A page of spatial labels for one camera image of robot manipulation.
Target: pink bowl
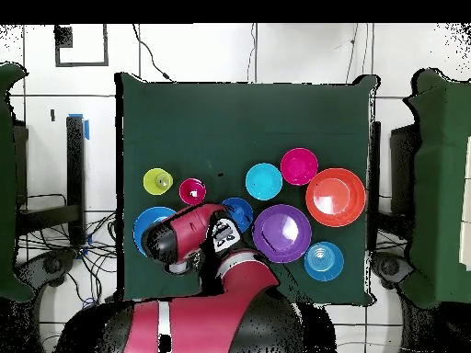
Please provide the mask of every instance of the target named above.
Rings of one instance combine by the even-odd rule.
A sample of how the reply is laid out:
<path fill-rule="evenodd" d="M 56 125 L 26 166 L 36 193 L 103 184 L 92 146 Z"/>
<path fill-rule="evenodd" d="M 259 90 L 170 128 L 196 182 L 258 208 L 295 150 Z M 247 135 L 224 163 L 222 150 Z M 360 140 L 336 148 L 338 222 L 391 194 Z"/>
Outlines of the pink bowl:
<path fill-rule="evenodd" d="M 294 186 L 309 183 L 317 173 L 317 158 L 310 150 L 297 147 L 286 153 L 281 160 L 281 174 Z"/>
<path fill-rule="evenodd" d="M 197 178 L 187 178 L 180 184 L 179 194 L 187 204 L 198 204 L 206 196 L 206 187 Z"/>

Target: green table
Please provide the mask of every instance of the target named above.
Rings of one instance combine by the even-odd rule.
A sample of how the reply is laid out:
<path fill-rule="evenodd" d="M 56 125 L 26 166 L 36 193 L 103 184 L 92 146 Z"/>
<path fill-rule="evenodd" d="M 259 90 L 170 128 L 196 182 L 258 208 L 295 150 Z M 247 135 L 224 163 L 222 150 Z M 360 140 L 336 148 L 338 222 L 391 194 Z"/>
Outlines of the green table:
<path fill-rule="evenodd" d="M 414 159 L 415 227 L 410 261 L 416 271 L 400 289 L 418 307 L 471 303 L 471 272 L 459 263 L 471 84 L 432 69 L 417 72 L 407 99 L 422 144 Z"/>
<path fill-rule="evenodd" d="M 367 75 L 355 85 L 247 85 L 231 83 L 144 83 L 117 75 L 122 88 L 124 193 L 124 298 L 182 296 L 200 290 L 198 276 L 174 276 L 140 254 L 132 238 L 136 218 L 149 207 L 180 210 L 183 179 L 197 177 L 207 188 L 206 200 L 247 200 L 257 217 L 267 207 L 285 203 L 308 217 L 312 243 L 330 241 L 343 252 L 345 266 L 333 281 L 319 282 L 304 271 L 300 259 L 287 265 L 269 263 L 292 302 L 365 305 L 365 216 L 343 228 L 316 222 L 307 211 L 304 187 L 283 182 L 271 201 L 251 198 L 245 188 L 248 169 L 257 163 L 279 165 L 294 147 L 312 150 L 319 169 L 345 167 L 365 183 L 369 142 L 370 94 L 377 78 Z M 162 167 L 174 186 L 162 196 L 143 187 L 145 172 Z M 253 245 L 250 230 L 244 236 Z"/>
<path fill-rule="evenodd" d="M 0 63 L 0 298 L 16 302 L 27 302 L 34 296 L 31 287 L 13 272 L 17 261 L 17 166 L 8 90 L 25 75 L 15 63 Z"/>

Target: plastic cup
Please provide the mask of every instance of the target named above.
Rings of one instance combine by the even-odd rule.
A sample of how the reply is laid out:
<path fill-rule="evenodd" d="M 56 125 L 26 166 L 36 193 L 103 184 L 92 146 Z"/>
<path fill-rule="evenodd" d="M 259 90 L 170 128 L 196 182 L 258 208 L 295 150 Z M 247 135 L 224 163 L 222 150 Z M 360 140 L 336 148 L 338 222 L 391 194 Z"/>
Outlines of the plastic cup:
<path fill-rule="evenodd" d="M 343 269 L 340 249 L 329 242 L 312 245 L 304 255 L 304 268 L 309 276 L 318 281 L 331 281 Z"/>
<path fill-rule="evenodd" d="M 173 185 L 173 177 L 162 168 L 153 168 L 144 175 L 144 188 L 151 195 L 163 195 Z"/>

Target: bowl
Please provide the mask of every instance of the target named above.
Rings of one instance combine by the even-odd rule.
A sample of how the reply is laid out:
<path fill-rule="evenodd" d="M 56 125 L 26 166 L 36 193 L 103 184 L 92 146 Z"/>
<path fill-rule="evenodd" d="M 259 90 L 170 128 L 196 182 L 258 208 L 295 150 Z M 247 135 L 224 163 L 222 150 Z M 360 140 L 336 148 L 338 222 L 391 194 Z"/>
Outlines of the bowl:
<path fill-rule="evenodd" d="M 146 256 L 141 246 L 141 237 L 143 236 L 144 230 L 154 222 L 161 222 L 164 219 L 175 214 L 175 211 L 169 209 L 168 207 L 151 207 L 150 209 L 145 210 L 141 213 L 134 222 L 134 227 L 132 229 L 132 237 L 134 238 L 134 243 L 143 255 Z"/>
<path fill-rule="evenodd" d="M 206 196 L 206 187 L 198 178 L 187 178 L 180 184 L 179 195 L 187 204 L 198 204 Z"/>
<path fill-rule="evenodd" d="M 351 171 L 329 168 L 311 180 L 305 202 L 316 221 L 329 227 L 341 227 L 362 214 L 366 193 L 361 180 Z"/>
<path fill-rule="evenodd" d="M 278 168 L 272 164 L 256 164 L 246 175 L 246 189 L 258 200 L 269 200 L 277 196 L 283 184 Z"/>
<path fill-rule="evenodd" d="M 317 173 L 317 158 L 310 150 L 298 147 L 286 153 L 280 163 L 284 179 L 294 186 L 304 186 Z"/>
<path fill-rule="evenodd" d="M 240 232 L 245 232 L 254 220 L 254 211 L 241 198 L 228 198 L 222 203 L 229 211 L 230 217 L 237 223 Z"/>
<path fill-rule="evenodd" d="M 293 206 L 268 207 L 255 220 L 252 237 L 257 249 L 273 263 L 290 263 L 304 254 L 311 243 L 311 225 Z"/>
<path fill-rule="evenodd" d="M 342 252 L 329 242 L 314 244 L 305 252 L 304 268 L 315 280 L 331 281 L 343 269 Z"/>
<path fill-rule="evenodd" d="M 144 175 L 144 188 L 151 195 L 163 195 L 172 184 L 172 176 L 162 168 L 150 169 Z"/>

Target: blue plate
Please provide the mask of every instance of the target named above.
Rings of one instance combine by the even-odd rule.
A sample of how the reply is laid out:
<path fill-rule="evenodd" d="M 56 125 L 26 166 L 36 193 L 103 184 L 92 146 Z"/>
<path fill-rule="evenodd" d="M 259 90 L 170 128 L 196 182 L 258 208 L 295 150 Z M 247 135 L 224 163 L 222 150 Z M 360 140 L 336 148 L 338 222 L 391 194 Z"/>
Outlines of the blue plate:
<path fill-rule="evenodd" d="M 254 211 L 245 200 L 228 198 L 223 201 L 223 205 L 229 210 L 230 217 L 237 223 L 241 233 L 250 227 L 254 220 Z"/>
<path fill-rule="evenodd" d="M 258 200 L 269 200 L 281 191 L 283 178 L 281 172 L 272 164 L 256 164 L 246 176 L 248 193 Z"/>
<path fill-rule="evenodd" d="M 322 242 L 312 245 L 304 255 L 304 267 L 318 281 L 331 281 L 343 269 L 343 255 L 335 245 Z"/>
<path fill-rule="evenodd" d="M 134 238 L 134 243 L 139 249 L 139 252 L 145 255 L 143 248 L 141 247 L 141 237 L 143 236 L 143 232 L 147 226 L 154 222 L 160 222 L 173 214 L 175 214 L 175 212 L 167 207 L 151 207 L 137 217 L 136 222 L 134 223 L 132 237 Z"/>

